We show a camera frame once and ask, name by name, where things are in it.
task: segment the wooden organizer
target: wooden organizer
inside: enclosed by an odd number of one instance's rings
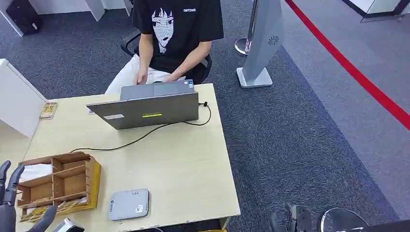
[[[83,197],[87,197],[87,202],[57,212],[57,215],[97,208],[101,166],[92,156],[74,152],[27,160],[20,164],[39,163],[51,164],[53,171],[50,175],[18,184],[17,188],[23,192],[21,200],[17,201],[17,207],[23,209],[22,215],[27,213],[28,208],[47,205],[57,207],[62,202]]]

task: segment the red line on floor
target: red line on floor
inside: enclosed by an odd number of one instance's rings
[[[387,111],[389,111],[398,121],[410,130],[410,115],[400,106],[384,94],[366,76],[364,76],[343,54],[319,31],[319,29],[309,20],[309,18],[297,7],[292,0],[285,0],[305,26],[319,40],[319,42],[329,51],[329,53],[339,62],[339,64]]]

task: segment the wooden desk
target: wooden desk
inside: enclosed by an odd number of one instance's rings
[[[240,215],[240,209],[215,92],[212,84],[195,86],[199,102],[207,101],[212,118],[205,126],[184,123],[153,132],[145,139],[116,151],[86,151],[102,166],[98,208],[68,215],[87,231],[125,232]],[[70,152],[79,147],[111,148],[143,136],[153,127],[115,130],[86,104],[114,101],[118,95],[59,99],[52,120],[40,122],[25,160]],[[205,122],[209,112],[199,108]],[[148,189],[147,217],[110,221],[109,199],[117,191]],[[57,217],[54,228],[64,217]],[[19,223],[17,231],[29,223]]]

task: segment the yellow sticker on laptop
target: yellow sticker on laptop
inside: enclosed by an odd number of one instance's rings
[[[151,114],[143,114],[142,117],[158,117],[158,116],[162,116],[161,113],[151,113]]]

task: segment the office chair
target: office chair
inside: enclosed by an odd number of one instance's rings
[[[139,39],[140,36],[141,33],[138,30],[122,39],[121,49],[131,57],[134,56],[135,50],[128,49],[128,46],[135,41],[137,43],[136,49],[138,49],[138,42],[136,40]],[[201,63],[186,73],[186,79],[192,79],[194,85],[201,84],[208,77],[211,67],[212,59],[211,56],[208,55]]]

